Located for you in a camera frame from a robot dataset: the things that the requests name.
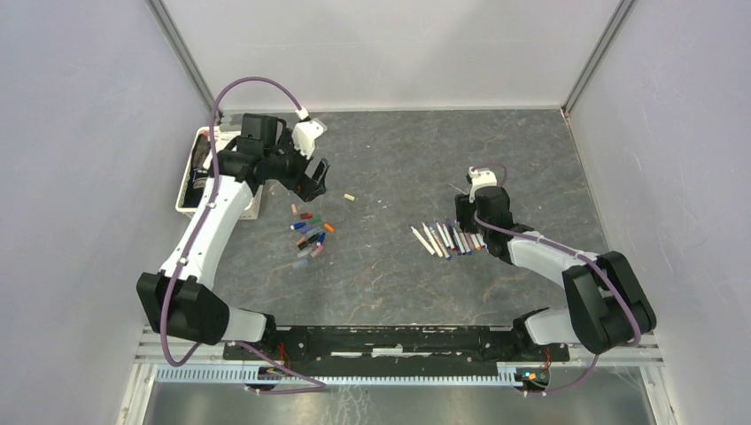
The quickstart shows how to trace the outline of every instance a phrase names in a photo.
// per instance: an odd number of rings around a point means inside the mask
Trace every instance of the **pile of markers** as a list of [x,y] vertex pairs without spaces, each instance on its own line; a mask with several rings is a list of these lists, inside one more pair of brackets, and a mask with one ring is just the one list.
[[[292,205],[292,214],[298,216],[298,209]],[[296,245],[298,247],[298,258],[301,259],[292,264],[292,268],[301,268],[310,264],[306,257],[314,259],[323,252],[323,241],[326,239],[326,233],[334,233],[336,230],[328,223],[323,223],[320,216],[313,216],[309,212],[302,212],[299,215],[302,220],[290,226],[290,229],[296,230],[301,237]]]
[[471,255],[472,251],[481,251],[487,247],[482,235],[462,232],[456,221],[446,220],[443,223],[436,221],[435,224],[423,222],[422,231],[425,232],[425,237],[422,237],[420,231],[414,226],[410,228],[417,240],[433,257],[451,259],[452,251],[458,255]]

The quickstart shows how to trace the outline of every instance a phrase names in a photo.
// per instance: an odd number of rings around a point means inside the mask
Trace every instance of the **enclosure floor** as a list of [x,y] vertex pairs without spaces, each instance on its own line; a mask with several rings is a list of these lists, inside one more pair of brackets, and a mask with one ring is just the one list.
[[[557,111],[336,112],[315,157],[328,192],[303,205],[269,182],[255,221],[239,221],[214,290],[229,304],[289,324],[508,324],[563,289],[486,252],[432,258],[409,225],[454,216],[473,165],[508,166],[515,220],[582,250],[604,239],[584,171]],[[496,168],[497,176],[502,172]],[[354,202],[344,193],[357,197]],[[299,234],[290,205],[336,228],[324,253],[293,270]]]

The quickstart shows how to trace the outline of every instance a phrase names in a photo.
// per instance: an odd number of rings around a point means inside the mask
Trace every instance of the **purple cable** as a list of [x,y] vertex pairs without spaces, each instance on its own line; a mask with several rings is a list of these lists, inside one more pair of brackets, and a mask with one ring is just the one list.
[[496,232],[502,233],[504,235],[509,235],[511,237],[518,237],[520,239],[542,243],[553,249],[561,251],[564,254],[568,254],[575,259],[581,259],[584,263],[586,263],[587,266],[591,267],[592,270],[594,270],[594,273],[596,273],[600,277],[600,279],[602,279],[602,281],[605,283],[605,286],[608,287],[610,293],[613,294],[613,297],[616,299],[618,305],[623,309],[623,314],[626,315],[626,319],[628,319],[629,324],[631,324],[631,330],[633,330],[634,337],[631,342],[626,344],[626,346],[631,347],[633,345],[639,344],[639,341],[641,341],[641,329],[639,329],[639,324],[636,322],[636,318],[629,309],[629,306],[626,305],[626,301],[623,299],[623,297],[621,297],[621,294],[616,289],[616,286],[610,281],[610,279],[608,279],[608,275],[605,274],[605,272],[603,272],[602,269],[594,261],[589,259],[589,257],[572,250],[562,243],[557,243],[550,239],[545,239],[544,237],[525,235],[524,233],[517,233],[511,230],[506,230],[504,228],[499,228],[498,226],[493,226],[492,224],[480,220],[480,218],[477,217],[477,211],[475,211],[475,221],[477,222],[477,224],[484,228],[489,228],[490,230],[495,230]]
[[276,363],[275,361],[271,360],[266,354],[260,352],[259,349],[257,349],[256,347],[254,347],[254,346],[252,346],[250,344],[246,344],[246,343],[244,343],[242,341],[234,341],[234,343],[237,344],[237,345],[239,345],[239,346],[241,346],[241,347],[243,347],[243,348],[245,348],[245,350],[247,350],[249,352],[252,352],[256,356],[258,356],[261,359],[265,360],[267,363],[269,363],[271,365],[274,365],[274,367],[276,367],[277,369],[280,369],[280,370],[286,372],[287,374],[292,375],[292,376],[294,376],[294,377],[296,377],[298,379],[301,379],[301,380],[303,380],[303,381],[305,381],[307,383],[311,383],[311,384],[315,385],[314,387],[296,388],[294,390],[260,391],[259,394],[265,394],[265,395],[268,395],[268,396],[282,396],[284,394],[302,394],[302,393],[305,393],[305,392],[318,392],[318,391],[323,391],[326,388],[326,384],[325,383],[323,383],[321,381],[318,381],[317,379],[313,379],[310,376],[305,376],[305,375],[299,374],[299,373],[295,372],[292,369],[288,369],[287,367],[284,367],[284,366],[280,365],[279,363]]
[[[265,82],[268,84],[271,84],[272,86],[277,87],[279,90],[283,91],[285,95],[292,101],[293,104],[295,104],[295,107],[299,110],[302,109],[302,106],[300,105],[300,102],[290,93],[289,90],[287,90],[282,84],[279,84],[278,82],[268,79],[266,77],[244,77],[239,80],[232,81],[227,87],[225,87],[220,94],[216,97],[216,100],[213,103],[212,113],[211,113],[211,123],[209,124],[209,146],[211,148],[211,154],[212,154],[212,169],[213,169],[213,186],[212,186],[212,192],[208,199],[208,205],[213,203],[216,199],[217,194],[219,194],[219,185],[220,185],[220,179],[219,179],[219,160],[216,157],[216,140],[214,139],[214,123],[217,114],[219,113],[219,103],[221,102],[222,98],[224,98],[225,95],[227,95],[227,92],[229,92],[231,89],[233,89],[235,86],[242,84],[244,82],[248,81],[259,81],[259,82]],[[198,237],[198,232],[201,230],[201,228],[204,226],[204,223],[206,222],[206,219],[209,216],[209,212],[211,211],[211,208],[208,206],[204,208],[204,211],[201,212],[201,216],[198,218],[198,222],[196,223],[196,226],[193,228],[193,231],[190,233],[190,236],[188,237],[188,241],[186,241],[185,246],[182,248],[181,257],[187,258],[188,254],[190,253],[190,248],[193,246],[193,243],[196,242],[196,238]],[[164,352],[164,356],[166,359],[166,362],[170,364],[170,366],[173,367],[180,367],[185,364],[188,359],[190,359],[190,356],[193,355],[193,352],[196,351],[196,349],[201,345],[201,343],[196,343],[193,345],[190,350],[188,350],[188,353],[185,354],[185,357],[182,358],[182,360],[178,361],[175,360],[172,357],[172,353],[169,352],[169,345],[167,344],[166,340],[166,320],[167,316],[169,315],[169,303],[172,301],[172,293],[174,292],[174,286],[177,283],[177,276],[180,275],[180,272],[182,271],[182,264],[177,263],[174,267],[174,272],[172,273],[172,277],[169,279],[169,283],[166,286],[166,292],[164,301],[162,302],[162,311],[161,316],[159,317],[159,341],[162,345],[162,352]]]
[[[500,184],[499,184],[499,186],[502,187],[503,184],[506,183],[506,178],[508,177],[508,168],[505,165],[500,164],[500,163],[490,163],[490,164],[483,164],[481,166],[473,166],[471,169],[475,170],[477,168],[486,168],[488,166],[500,166],[501,168],[503,168],[503,179],[501,179]],[[626,302],[623,299],[623,297],[621,297],[621,294],[618,293],[618,290],[616,290],[616,286],[610,281],[610,279],[608,279],[608,275],[605,274],[605,272],[603,272],[602,269],[594,261],[589,259],[589,257],[572,250],[571,248],[569,248],[568,246],[562,243],[557,243],[553,240],[546,239],[544,237],[535,237],[532,235],[525,235],[524,233],[517,233],[512,230],[506,230],[504,228],[499,228],[498,226],[493,226],[490,223],[486,223],[480,220],[480,218],[477,216],[477,211],[475,211],[475,221],[477,222],[477,224],[479,224],[480,226],[483,226],[484,228],[489,228],[490,230],[495,230],[496,232],[499,232],[499,233],[502,233],[504,235],[508,235],[511,237],[518,237],[521,239],[526,239],[528,241],[542,243],[555,250],[568,254],[574,257],[575,259],[581,259],[584,263],[586,263],[587,266],[589,266],[592,270],[594,270],[595,274],[597,274],[600,277],[600,279],[605,283],[605,286],[608,287],[608,290],[610,291],[610,293],[613,294],[613,297],[616,298],[616,302],[618,303],[618,305],[621,307],[621,309],[623,309],[623,314],[625,314],[626,319],[629,321],[629,324],[631,325],[631,330],[633,331],[633,334],[634,334],[633,339],[625,345],[634,346],[634,345],[639,344],[639,342],[641,341],[641,329],[639,328],[639,324],[636,322],[636,318],[634,317],[633,313],[629,309],[629,306],[626,305]],[[574,382],[568,385],[564,385],[560,388],[556,388],[550,391],[544,390],[542,392],[529,392],[528,394],[531,394],[534,396],[544,396],[548,394],[555,394],[556,392],[562,392],[565,390],[573,390],[574,388],[578,387],[589,378],[589,376],[594,371],[594,367],[597,365],[597,361],[599,359],[600,359],[600,355],[599,354],[595,355],[594,359],[592,359],[592,364],[589,365],[589,367],[585,370],[585,372],[581,376],[579,376]]]
[[502,188],[504,184],[506,184],[506,178],[508,177],[508,167],[506,165],[501,164],[500,162],[489,162],[487,164],[482,164],[481,166],[472,166],[471,170],[475,171],[477,168],[488,168],[490,166],[499,166],[503,168],[503,178],[500,179],[500,183],[498,185]]

